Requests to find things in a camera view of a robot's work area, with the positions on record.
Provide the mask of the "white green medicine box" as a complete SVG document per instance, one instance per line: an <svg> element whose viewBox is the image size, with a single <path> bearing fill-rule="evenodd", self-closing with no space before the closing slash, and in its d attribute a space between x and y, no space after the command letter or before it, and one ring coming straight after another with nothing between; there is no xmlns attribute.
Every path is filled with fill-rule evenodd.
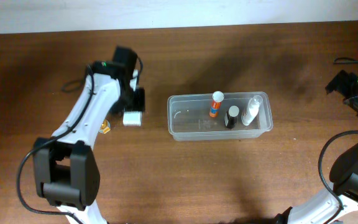
<svg viewBox="0 0 358 224"><path fill-rule="evenodd" d="M125 111L122 119L124 126L141 126L142 112L141 111Z"/></svg>

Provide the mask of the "small gold lid jar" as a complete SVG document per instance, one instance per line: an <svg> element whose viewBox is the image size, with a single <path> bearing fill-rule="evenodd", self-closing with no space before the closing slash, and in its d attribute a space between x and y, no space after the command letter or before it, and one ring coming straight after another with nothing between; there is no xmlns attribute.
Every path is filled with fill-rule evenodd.
<svg viewBox="0 0 358 224"><path fill-rule="evenodd" d="M110 125L110 122L108 120L104 120L100 129L99 129L99 132L102 133L102 134L106 134L108 133L109 131L111 130L111 125Z"/></svg>

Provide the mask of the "orange tube white cap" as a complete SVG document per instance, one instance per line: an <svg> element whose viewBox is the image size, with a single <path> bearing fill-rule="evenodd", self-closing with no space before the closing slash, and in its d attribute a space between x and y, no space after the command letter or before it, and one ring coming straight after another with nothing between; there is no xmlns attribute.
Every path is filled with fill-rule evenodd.
<svg viewBox="0 0 358 224"><path fill-rule="evenodd" d="M212 103L211 103L211 109L209 111L209 115L212 118L217 117L218 111L221 107L221 103L224 100L224 93L221 91L215 91L212 95Z"/></svg>

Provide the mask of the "white lotion bottle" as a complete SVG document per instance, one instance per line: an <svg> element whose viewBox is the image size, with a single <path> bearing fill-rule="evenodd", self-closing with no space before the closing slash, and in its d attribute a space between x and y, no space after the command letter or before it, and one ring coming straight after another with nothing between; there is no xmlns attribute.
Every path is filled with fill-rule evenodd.
<svg viewBox="0 0 358 224"><path fill-rule="evenodd" d="M251 122L259 113L259 108L263 103L263 98L260 95L256 95L251 98L241 114L241 121L244 126L249 126Z"/></svg>

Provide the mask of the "dark bottle white cap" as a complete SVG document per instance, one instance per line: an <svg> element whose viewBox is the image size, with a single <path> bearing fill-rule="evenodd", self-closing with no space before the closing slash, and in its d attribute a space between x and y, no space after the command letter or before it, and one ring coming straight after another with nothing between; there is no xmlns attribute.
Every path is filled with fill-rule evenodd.
<svg viewBox="0 0 358 224"><path fill-rule="evenodd" d="M224 124L227 129L233 129L237 124L237 117L239 116L239 108L231 106L224 116Z"/></svg>

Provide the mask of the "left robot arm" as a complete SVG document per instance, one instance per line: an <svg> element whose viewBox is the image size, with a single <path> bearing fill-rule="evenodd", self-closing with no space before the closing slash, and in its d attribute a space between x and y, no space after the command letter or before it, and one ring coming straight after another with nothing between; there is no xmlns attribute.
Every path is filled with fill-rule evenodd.
<svg viewBox="0 0 358 224"><path fill-rule="evenodd" d="M100 173L93 154L108 114L121 114L125 126L140 126L145 91L139 86L142 65L130 48L116 47L108 61L85 68L84 89L63 124L50 138L38 138L30 153L37 195L70 223L105 223L96 196Z"/></svg>

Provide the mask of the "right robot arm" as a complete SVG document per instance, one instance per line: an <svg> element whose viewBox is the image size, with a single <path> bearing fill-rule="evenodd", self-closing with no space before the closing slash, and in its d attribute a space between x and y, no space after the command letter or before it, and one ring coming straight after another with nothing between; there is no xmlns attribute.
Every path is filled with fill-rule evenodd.
<svg viewBox="0 0 358 224"><path fill-rule="evenodd" d="M358 60L348 57L334 59L336 65L358 64ZM327 93L340 93L344 104L358 114L358 76L341 70L326 86ZM323 146L318 159L318 174L324 185L310 200L296 207L289 207L272 220L278 224L292 223L339 223L344 215L358 211L358 143L334 162L329 178L323 175L323 157L329 145L335 140L350 135L358 135L358 130L350 130L331 137Z"/></svg>

